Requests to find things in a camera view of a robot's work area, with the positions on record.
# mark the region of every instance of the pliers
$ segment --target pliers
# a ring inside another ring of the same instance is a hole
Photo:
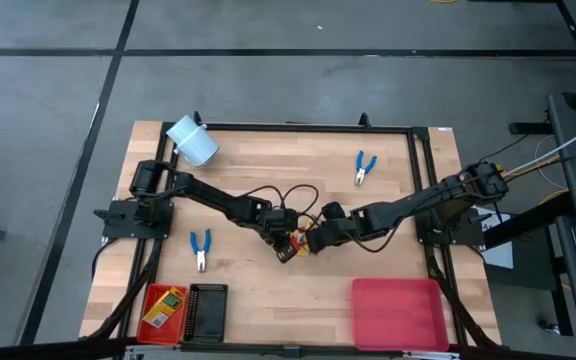
[[[197,246],[197,235],[194,231],[190,232],[190,245],[192,245],[192,250],[197,255],[197,271],[206,271],[206,254],[210,251],[210,229],[206,230],[206,241],[204,241],[203,249],[199,250]]]
[[[370,159],[370,164],[363,167],[363,159],[364,159],[364,152],[360,151],[359,155],[357,156],[357,176],[355,176],[355,186],[360,186],[361,183],[364,182],[364,176],[367,175],[370,170],[372,170],[373,166],[375,166],[375,162],[377,162],[377,157],[373,156]]]

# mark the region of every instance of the red tray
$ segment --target red tray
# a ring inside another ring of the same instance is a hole
[[[430,279],[355,279],[355,345],[366,351],[446,351],[439,284]]]
[[[175,345],[181,342],[181,330],[186,317],[186,304],[188,303],[188,289],[184,286],[151,284],[146,291],[142,318],[146,312],[159,300],[171,287],[179,289],[184,294],[184,303],[181,309],[177,309],[172,316],[156,328],[143,320],[139,320],[137,341],[144,344]]]

